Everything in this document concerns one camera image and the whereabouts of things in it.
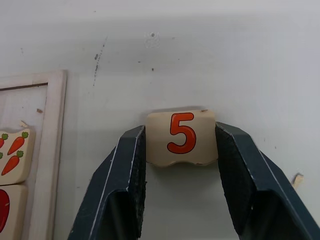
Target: white table surface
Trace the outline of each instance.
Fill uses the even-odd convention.
[[[67,238],[121,134],[186,107],[247,131],[290,180],[304,174],[298,194],[320,223],[319,5],[1,1],[0,75],[68,70],[54,239]],[[143,240],[237,239],[216,164],[148,166],[146,177]]]

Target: wooden puzzle board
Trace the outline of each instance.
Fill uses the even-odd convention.
[[[0,91],[0,129],[11,132],[20,131],[20,121],[30,125],[35,130],[35,143],[32,155],[32,163],[29,176],[23,183],[28,188],[27,207],[24,217],[24,228],[22,240],[28,239],[32,206],[34,201],[34,188],[38,167],[38,156],[40,150],[42,125],[44,113],[37,112],[37,109],[44,111],[46,105],[47,86],[28,87]]]
[[[0,129],[19,132],[21,121],[35,131],[21,240],[52,238],[66,89],[66,73],[0,79]]]

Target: orange number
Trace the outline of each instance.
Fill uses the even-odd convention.
[[[170,133],[171,135],[184,134],[185,143],[183,145],[177,145],[174,142],[169,142],[166,146],[167,149],[174,154],[186,154],[194,149],[196,145],[196,133],[189,126],[180,126],[180,121],[191,121],[194,119],[194,115],[191,112],[175,113],[171,117]]]

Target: wooden puzzle piece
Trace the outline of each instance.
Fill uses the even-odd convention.
[[[27,179],[32,162],[35,132],[26,128],[16,133],[0,131],[0,185]]]
[[[0,239],[20,240],[28,190],[23,185],[0,186]]]
[[[210,110],[151,113],[147,116],[146,161],[158,167],[218,159],[215,115]]]

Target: wooden frame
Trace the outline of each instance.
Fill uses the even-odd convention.
[[[60,70],[2,77],[0,80],[0,91],[45,85],[47,85],[47,95],[28,233],[29,240],[50,240],[53,235],[67,73]]]

